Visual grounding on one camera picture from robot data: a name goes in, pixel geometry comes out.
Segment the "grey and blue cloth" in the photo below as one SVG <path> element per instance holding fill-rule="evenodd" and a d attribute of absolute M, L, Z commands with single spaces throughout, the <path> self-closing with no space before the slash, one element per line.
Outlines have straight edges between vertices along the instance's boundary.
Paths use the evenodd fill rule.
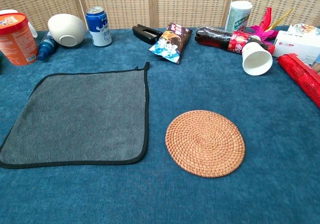
<path fill-rule="evenodd" d="M 0 146 L 0 167 L 141 161 L 149 138 L 149 67 L 43 77 Z"/>

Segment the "round woven rattan coaster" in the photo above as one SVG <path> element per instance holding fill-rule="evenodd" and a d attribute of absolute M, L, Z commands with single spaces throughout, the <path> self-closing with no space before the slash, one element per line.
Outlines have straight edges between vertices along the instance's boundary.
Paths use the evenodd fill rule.
<path fill-rule="evenodd" d="M 178 166 L 204 178 L 229 175 L 241 165 L 246 153 L 238 127 L 208 110 L 177 116 L 166 130 L 165 145 Z"/>

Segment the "brown chocolate snack packet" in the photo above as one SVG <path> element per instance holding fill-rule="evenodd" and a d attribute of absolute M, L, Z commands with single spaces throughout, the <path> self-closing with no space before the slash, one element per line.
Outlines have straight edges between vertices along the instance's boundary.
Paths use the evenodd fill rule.
<path fill-rule="evenodd" d="M 149 51 L 179 65 L 192 32 L 187 27 L 171 22 Z"/>

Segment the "black stapler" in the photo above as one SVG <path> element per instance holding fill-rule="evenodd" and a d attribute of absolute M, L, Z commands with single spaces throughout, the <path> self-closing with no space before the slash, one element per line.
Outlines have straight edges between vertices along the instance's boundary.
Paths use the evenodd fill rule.
<path fill-rule="evenodd" d="M 138 39 L 150 45 L 154 45 L 163 34 L 163 32 L 157 29 L 153 29 L 141 24 L 133 26 L 132 32 Z"/>

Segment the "blue plush table cloth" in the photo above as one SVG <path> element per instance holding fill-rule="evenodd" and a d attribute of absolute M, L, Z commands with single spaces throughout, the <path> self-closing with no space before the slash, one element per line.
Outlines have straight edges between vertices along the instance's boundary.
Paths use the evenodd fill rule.
<path fill-rule="evenodd" d="M 320 108 L 274 63 L 247 75 L 240 55 L 191 38 L 180 64 L 149 51 L 130 29 L 98 48 L 86 38 L 46 62 L 0 66 L 0 143 L 34 86 L 53 73 L 129 70 L 150 63 L 149 140 L 132 165 L 0 168 L 0 224 L 320 224 Z M 221 178 L 190 174 L 170 157 L 170 122 L 219 113 L 245 141 L 240 167 Z"/>

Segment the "blue and white drink can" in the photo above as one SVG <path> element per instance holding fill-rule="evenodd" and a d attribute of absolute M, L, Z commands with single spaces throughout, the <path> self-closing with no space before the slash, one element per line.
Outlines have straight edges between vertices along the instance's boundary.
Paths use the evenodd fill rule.
<path fill-rule="evenodd" d="M 97 47 L 105 47 L 112 43 L 108 17 L 100 6 L 93 6 L 86 10 L 86 22 L 92 36 L 92 42 Z"/>

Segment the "woven bamboo folding screen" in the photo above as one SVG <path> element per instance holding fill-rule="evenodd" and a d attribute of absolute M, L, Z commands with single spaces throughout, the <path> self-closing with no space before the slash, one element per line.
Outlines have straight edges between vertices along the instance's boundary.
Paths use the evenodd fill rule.
<path fill-rule="evenodd" d="M 257 25 L 267 7 L 273 21 L 284 25 L 307 23 L 320 26 L 320 0 L 0 0 L 0 10 L 24 13 L 36 30 L 46 30 L 55 14 L 72 14 L 81 19 L 93 6 L 103 7 L 112 29 L 142 24 L 153 28 L 175 22 L 187 27 L 211 25 L 223 27 L 233 1 L 253 5 L 248 24 Z"/>

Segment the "white paper cup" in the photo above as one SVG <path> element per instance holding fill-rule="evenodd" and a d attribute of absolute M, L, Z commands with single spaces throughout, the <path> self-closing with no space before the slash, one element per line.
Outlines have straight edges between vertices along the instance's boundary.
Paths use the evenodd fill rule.
<path fill-rule="evenodd" d="M 260 76 L 270 70 L 273 64 L 272 55 L 258 43 L 247 43 L 242 49 L 242 68 L 251 76 Z"/>

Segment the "white and green canister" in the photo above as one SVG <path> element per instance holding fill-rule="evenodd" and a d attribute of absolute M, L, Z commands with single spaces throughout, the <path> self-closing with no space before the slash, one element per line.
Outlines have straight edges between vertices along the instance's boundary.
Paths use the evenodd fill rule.
<path fill-rule="evenodd" d="M 237 0 L 230 3 L 228 16 L 225 24 L 227 32 L 244 32 L 250 17 L 253 5 L 247 0 Z"/>

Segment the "colourful feather shuttlecock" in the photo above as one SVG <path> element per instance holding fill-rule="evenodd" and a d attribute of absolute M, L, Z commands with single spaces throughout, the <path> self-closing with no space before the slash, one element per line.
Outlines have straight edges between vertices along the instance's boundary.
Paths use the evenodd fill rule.
<path fill-rule="evenodd" d="M 258 36 L 263 42 L 275 38 L 279 32 L 275 30 L 275 27 L 281 24 L 293 10 L 293 8 L 290 8 L 289 11 L 272 24 L 272 7 L 268 6 L 260 24 L 252 25 L 249 28 L 252 30 L 252 34 Z"/>

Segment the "small dark blue bottle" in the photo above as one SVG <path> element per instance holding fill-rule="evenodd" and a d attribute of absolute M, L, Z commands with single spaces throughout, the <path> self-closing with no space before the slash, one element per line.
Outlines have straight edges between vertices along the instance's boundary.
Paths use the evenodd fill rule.
<path fill-rule="evenodd" d="M 37 59 L 39 61 L 45 61 L 57 48 L 58 43 L 53 38 L 51 32 L 48 31 L 39 44 Z"/>

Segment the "long red biscuit packet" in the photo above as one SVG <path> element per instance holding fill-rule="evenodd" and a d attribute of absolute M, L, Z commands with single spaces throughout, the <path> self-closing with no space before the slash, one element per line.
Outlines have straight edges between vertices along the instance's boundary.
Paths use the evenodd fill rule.
<path fill-rule="evenodd" d="M 320 109 L 320 74 L 306 65 L 295 53 L 281 55 L 277 62 Z"/>

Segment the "white tissue box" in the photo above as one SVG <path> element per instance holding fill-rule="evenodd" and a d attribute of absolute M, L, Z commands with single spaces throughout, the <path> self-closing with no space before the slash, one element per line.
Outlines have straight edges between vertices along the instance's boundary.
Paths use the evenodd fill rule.
<path fill-rule="evenodd" d="M 305 64 L 312 65 L 320 54 L 320 36 L 307 36 L 280 30 L 274 41 L 273 57 L 296 54 Z"/>

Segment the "orange instant noodle tub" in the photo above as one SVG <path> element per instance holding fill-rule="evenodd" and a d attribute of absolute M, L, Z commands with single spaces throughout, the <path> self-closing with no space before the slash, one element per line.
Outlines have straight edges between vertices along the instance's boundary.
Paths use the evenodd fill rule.
<path fill-rule="evenodd" d="M 15 66 L 37 60 L 38 48 L 23 13 L 0 14 L 0 52 Z"/>

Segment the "white printed snack bag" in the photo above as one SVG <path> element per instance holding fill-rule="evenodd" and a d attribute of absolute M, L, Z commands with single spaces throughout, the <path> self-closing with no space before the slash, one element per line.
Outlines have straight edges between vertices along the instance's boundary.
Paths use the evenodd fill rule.
<path fill-rule="evenodd" d="M 288 33 L 294 35 L 300 35 L 305 37 L 319 37 L 320 38 L 320 28 L 307 24 L 307 23 L 297 23 L 294 25 L 290 25 Z"/>

